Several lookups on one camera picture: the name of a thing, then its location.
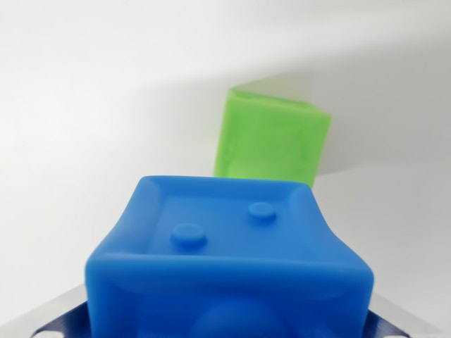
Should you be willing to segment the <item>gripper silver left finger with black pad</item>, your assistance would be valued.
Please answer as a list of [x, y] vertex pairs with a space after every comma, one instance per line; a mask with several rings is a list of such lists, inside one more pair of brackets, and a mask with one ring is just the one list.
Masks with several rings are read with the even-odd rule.
[[2, 337], [91, 337], [85, 285], [81, 284], [55, 299], [1, 326]]

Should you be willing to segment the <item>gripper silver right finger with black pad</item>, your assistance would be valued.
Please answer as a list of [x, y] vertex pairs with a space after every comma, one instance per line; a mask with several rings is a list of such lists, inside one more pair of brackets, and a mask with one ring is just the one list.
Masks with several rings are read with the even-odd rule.
[[450, 337], [440, 329], [373, 289], [362, 337]]

